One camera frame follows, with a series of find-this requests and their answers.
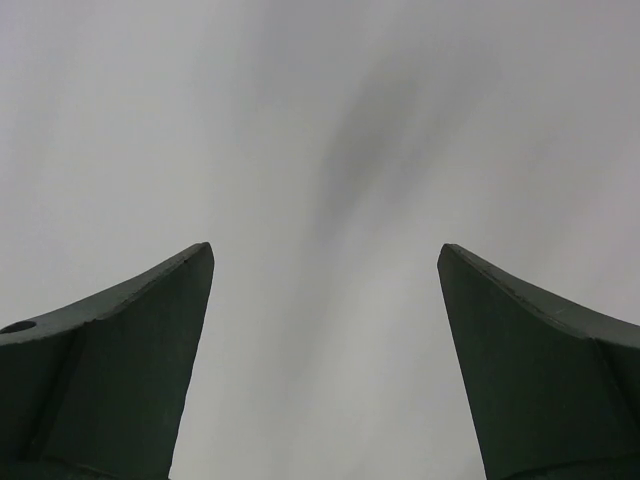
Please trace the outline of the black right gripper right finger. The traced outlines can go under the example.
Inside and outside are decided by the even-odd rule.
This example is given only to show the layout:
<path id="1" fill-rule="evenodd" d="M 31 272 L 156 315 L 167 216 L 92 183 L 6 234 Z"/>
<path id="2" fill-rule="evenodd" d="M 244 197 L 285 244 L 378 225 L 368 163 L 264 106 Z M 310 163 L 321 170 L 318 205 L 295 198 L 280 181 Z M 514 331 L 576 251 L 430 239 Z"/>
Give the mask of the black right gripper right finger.
<path id="1" fill-rule="evenodd" d="M 437 268 L 490 479 L 639 475 L 639 329 L 455 244 Z"/>

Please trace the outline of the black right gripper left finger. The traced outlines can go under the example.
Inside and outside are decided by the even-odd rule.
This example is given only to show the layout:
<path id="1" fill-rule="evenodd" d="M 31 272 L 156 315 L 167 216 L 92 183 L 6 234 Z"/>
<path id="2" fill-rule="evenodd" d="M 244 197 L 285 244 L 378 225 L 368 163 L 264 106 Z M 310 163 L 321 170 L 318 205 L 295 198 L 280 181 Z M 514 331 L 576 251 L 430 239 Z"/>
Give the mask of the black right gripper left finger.
<path id="1" fill-rule="evenodd" d="M 208 243 L 1 331 L 5 479 L 165 479 L 214 272 Z"/>

